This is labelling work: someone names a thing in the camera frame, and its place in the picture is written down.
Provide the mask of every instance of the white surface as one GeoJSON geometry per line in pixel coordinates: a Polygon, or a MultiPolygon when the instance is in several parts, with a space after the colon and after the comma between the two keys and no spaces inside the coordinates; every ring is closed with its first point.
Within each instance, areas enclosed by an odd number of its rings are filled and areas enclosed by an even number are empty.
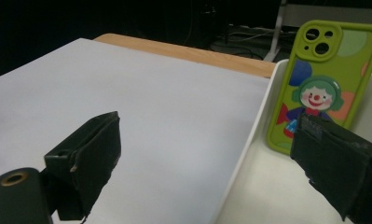
{"type": "Polygon", "coordinates": [[[87,223],[209,223],[268,82],[78,39],[0,77],[0,175],[41,171],[61,140],[116,110],[122,156],[87,223]]]}
{"type": "MultiPolygon", "coordinates": [[[[216,224],[341,224],[339,213],[310,184],[304,171],[271,150],[265,136],[287,61],[277,63],[256,122],[242,152],[216,224]]],[[[372,142],[372,78],[351,130],[372,142]]]]}

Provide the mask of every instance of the white paper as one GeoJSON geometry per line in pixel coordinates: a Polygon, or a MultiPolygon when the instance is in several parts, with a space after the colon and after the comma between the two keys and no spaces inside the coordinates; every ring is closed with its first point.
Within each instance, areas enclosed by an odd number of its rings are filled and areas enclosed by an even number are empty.
{"type": "Polygon", "coordinates": [[[122,155],[87,223],[209,223],[268,82],[78,39],[0,77],[0,175],[41,171],[61,140],[116,110],[122,155]]]}

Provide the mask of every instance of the phone case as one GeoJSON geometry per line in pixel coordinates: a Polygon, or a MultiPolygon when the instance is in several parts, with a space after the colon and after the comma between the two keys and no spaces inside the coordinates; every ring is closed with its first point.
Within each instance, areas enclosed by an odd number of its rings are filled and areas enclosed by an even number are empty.
{"type": "Polygon", "coordinates": [[[300,114],[348,129],[372,73],[372,24],[308,21],[296,40],[270,119],[270,148],[290,154],[300,114]]]}

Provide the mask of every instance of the white tray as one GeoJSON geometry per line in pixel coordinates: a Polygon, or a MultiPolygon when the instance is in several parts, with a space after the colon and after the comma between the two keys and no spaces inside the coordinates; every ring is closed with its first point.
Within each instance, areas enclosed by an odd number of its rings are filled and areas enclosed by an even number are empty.
{"type": "MultiPolygon", "coordinates": [[[[277,63],[227,194],[213,223],[351,223],[315,190],[303,169],[265,140],[288,60],[277,63]]],[[[357,112],[354,133],[372,142],[372,78],[357,112]]]]}

